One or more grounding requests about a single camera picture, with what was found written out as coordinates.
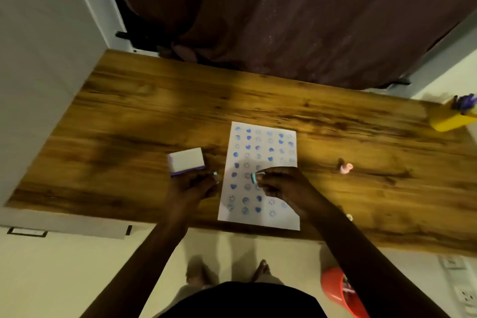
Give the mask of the person's left forearm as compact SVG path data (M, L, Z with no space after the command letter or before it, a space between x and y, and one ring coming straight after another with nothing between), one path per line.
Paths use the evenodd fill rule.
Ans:
M80 318L139 318L187 230L185 218L163 218Z

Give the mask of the person's left hand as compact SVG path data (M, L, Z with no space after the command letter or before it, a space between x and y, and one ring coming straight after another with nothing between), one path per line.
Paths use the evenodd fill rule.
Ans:
M184 229L194 217L202 200L215 195L188 195L180 190L179 176L173 176L167 190L164 205L165 224L172 229Z

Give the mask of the person's left foot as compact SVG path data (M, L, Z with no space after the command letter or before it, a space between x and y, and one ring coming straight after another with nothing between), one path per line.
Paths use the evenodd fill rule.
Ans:
M186 270L186 284L194 288L204 289L213 285L208 266L202 256L194 255L188 261Z

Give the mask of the person's right foot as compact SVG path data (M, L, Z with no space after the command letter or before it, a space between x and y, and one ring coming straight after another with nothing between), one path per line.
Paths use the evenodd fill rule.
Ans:
M261 260L255 273L251 278L251 283L267 282L272 277L270 267L265 259Z

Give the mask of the person's foot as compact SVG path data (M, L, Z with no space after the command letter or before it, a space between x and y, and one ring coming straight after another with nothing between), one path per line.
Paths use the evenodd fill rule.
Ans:
M265 259L261 260L255 273L251 278L251 283L267 282L272 277L270 267Z
M213 285L208 266L202 256L194 255L188 261L186 270L186 284L194 288L204 289Z

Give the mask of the red plastic bucket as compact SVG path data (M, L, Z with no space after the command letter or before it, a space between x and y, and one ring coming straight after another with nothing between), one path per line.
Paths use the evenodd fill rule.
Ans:
M340 267L330 267L321 274L324 294L334 303L344 307L354 318L370 318L356 290L351 286Z

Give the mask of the white paper sheet with blue stamps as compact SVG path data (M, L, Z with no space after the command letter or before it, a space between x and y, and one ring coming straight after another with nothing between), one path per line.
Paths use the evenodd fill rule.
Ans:
M300 231L297 213L255 181L258 172L277 166L297 166L295 131L232 122L218 221Z

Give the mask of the dark maroon curtain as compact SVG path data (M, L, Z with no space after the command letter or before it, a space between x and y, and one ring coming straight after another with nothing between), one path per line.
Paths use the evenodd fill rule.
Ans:
M364 90L398 80L477 0L120 0L160 56Z

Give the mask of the person's right forearm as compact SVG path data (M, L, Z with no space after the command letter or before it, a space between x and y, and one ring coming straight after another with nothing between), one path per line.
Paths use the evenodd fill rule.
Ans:
M370 318L450 318L336 206L326 202L308 217Z

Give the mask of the white box with purple base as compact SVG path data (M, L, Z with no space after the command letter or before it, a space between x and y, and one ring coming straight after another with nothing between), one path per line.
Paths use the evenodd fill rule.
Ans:
M167 160L171 177L192 170L203 170L206 167L203 152L200 147L170 153L167 155Z

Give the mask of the black framed label holder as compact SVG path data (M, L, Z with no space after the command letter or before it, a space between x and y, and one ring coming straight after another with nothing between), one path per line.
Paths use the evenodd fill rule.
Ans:
M37 230L37 229L28 229L21 227L11 227L7 231L8 235L21 236L21 237L38 237L44 238L47 236L48 231Z

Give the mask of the bunch of purple pens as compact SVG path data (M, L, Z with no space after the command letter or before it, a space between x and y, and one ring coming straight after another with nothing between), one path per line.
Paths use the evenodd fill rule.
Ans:
M464 96L455 95L451 101L451 110L460 111L465 114L474 109L477 106L477 96L474 94L468 94Z

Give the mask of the white power strip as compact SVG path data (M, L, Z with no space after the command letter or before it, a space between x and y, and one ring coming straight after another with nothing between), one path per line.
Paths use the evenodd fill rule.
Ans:
M462 318L477 318L477 273L459 255L438 255L447 285Z

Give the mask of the person's black shorts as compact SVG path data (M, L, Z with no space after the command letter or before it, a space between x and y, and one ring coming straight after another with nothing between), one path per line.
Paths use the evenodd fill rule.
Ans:
M171 303L154 318L327 318L318 300L274 283L225 282Z

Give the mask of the yellow pen holder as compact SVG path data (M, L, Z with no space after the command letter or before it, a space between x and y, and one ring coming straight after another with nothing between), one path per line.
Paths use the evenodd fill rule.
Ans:
M430 126L439 132L447 132L477 122L477 104L465 111L451 108L452 100L431 107L427 118Z

